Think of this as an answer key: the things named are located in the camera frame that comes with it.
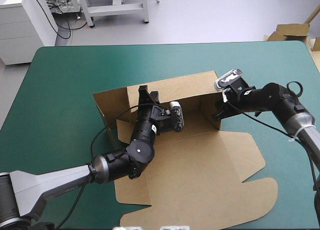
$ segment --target cardboard flap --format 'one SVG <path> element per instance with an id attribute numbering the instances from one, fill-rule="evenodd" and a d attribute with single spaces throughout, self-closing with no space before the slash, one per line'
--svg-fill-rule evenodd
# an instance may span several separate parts
<path id="1" fill-rule="evenodd" d="M 166 103 L 192 96 L 216 93 L 217 91 L 213 87 L 213 84 L 217 78 L 214 71 L 207 71 L 129 86 L 127 87 L 129 106 L 132 107 L 138 104 L 138 89 L 140 85 L 147 85 L 149 93 L 158 91 L 160 103 Z"/>
<path id="2" fill-rule="evenodd" d="M 116 187 L 118 197 L 127 195 L 128 189 L 145 192 L 147 188 L 152 204 L 124 215 L 120 225 L 148 230 L 188 225 L 214 230 L 268 213 L 277 199 L 276 181 L 265 178 L 242 183 L 265 164 L 250 138 L 247 133 L 216 131 L 157 144 L 155 157 L 144 172 L 146 183 L 132 184 L 128 178 L 115 182 L 126 186 Z"/>
<path id="3" fill-rule="evenodd" d="M 312 51 L 320 51 L 320 37 L 317 37 L 315 39 L 315 42 L 314 42 L 314 47 L 312 48 Z"/>
<path id="4" fill-rule="evenodd" d="M 274 31 L 268 38 L 267 41 L 278 41 L 278 40 L 286 40 L 287 37 L 277 31 Z"/>
<path id="5" fill-rule="evenodd" d="M 308 36 L 310 24 L 278 24 L 276 31 L 283 35 Z"/>
<path id="6" fill-rule="evenodd" d="M 126 87 L 96 93 L 93 97 L 105 124 L 109 123 L 120 113 L 129 108 Z M 119 119 L 129 120 L 130 113 L 125 113 Z"/>

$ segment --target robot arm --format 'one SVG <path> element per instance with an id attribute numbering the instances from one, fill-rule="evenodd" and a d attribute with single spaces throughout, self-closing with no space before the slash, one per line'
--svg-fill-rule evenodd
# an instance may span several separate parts
<path id="1" fill-rule="evenodd" d="M 147 86 L 140 86 L 138 117 L 126 148 L 96 156 L 93 166 L 86 164 L 41 175 L 0 173 L 0 229 L 27 230 L 31 220 L 39 220 L 47 201 L 86 183 L 139 177 L 155 155 L 156 135 L 170 130 L 180 132 L 183 127 L 178 102 L 171 102 L 166 109 L 160 105 L 157 91 L 149 94 Z"/>
<path id="2" fill-rule="evenodd" d="M 255 112 L 257 117 L 261 112 L 271 111 L 289 135 L 299 138 L 320 170 L 320 133 L 314 126 L 315 118 L 299 102 L 303 87 L 295 83 L 300 87 L 297 95 L 290 90 L 291 82 L 286 87 L 269 83 L 256 89 L 243 80 L 241 70 L 231 70 L 214 83 L 224 100 L 213 117 L 219 120 L 242 112 Z"/>

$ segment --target white drawer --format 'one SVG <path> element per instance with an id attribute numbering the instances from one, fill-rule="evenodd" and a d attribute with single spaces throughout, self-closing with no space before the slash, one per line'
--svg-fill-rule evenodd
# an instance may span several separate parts
<path id="1" fill-rule="evenodd" d="M 0 40 L 0 58 L 5 64 L 29 63 L 43 44 L 38 36 Z"/>
<path id="2" fill-rule="evenodd" d="M 0 24 L 26 21 L 30 21 L 30 18 L 22 6 L 0 8 Z"/>
<path id="3" fill-rule="evenodd" d="M 0 24 L 0 39 L 36 36 L 37 32 L 31 22 Z"/>

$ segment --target flattened cardboard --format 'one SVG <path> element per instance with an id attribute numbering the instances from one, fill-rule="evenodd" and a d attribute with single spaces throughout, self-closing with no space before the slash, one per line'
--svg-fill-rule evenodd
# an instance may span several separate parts
<path id="1" fill-rule="evenodd" d="M 238 147 L 228 149 L 226 142 Z M 131 184 L 127 178 L 115 182 L 120 203 L 151 205 L 124 215 L 121 226 L 143 226 L 148 230 L 163 225 L 223 229 L 262 217 L 276 202 L 278 186 L 274 179 L 242 183 L 265 165 L 247 133 L 214 131 L 158 143 L 155 149 L 155 158 L 142 180 L 137 179 L 139 183 Z M 146 189 L 149 198 L 132 196 L 141 191 L 146 194 Z"/>
<path id="2" fill-rule="evenodd" d="M 121 226 L 221 229 L 258 219 L 274 206 L 274 179 L 242 183 L 266 163 L 251 135 L 219 131 L 220 121 L 212 118 L 222 99 L 215 80 L 216 74 L 208 71 L 146 83 L 149 92 L 159 92 L 163 105 L 179 101 L 185 126 L 180 133 L 156 137 L 155 158 L 138 179 L 115 181 L 118 202 L 151 205 L 124 215 Z M 140 85 L 94 95 L 105 123 L 138 104 Z M 136 118 L 134 109 L 117 120 L 119 140 L 130 142 Z"/>

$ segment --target cable tie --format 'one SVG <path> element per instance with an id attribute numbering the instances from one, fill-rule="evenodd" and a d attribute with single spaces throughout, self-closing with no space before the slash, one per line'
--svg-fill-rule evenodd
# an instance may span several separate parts
<path id="1" fill-rule="evenodd" d="M 315 127 L 315 125 L 313 124 L 308 124 L 308 125 L 305 125 L 305 126 L 302 126 L 301 128 L 299 128 L 297 130 L 297 132 L 295 133 L 295 135 L 292 136 L 292 138 L 289 139 L 289 142 L 294 142 L 296 140 L 296 137 L 298 136 L 298 134 L 300 133 L 301 130 L 305 129 L 305 128 L 308 128 L 308 127 Z"/>

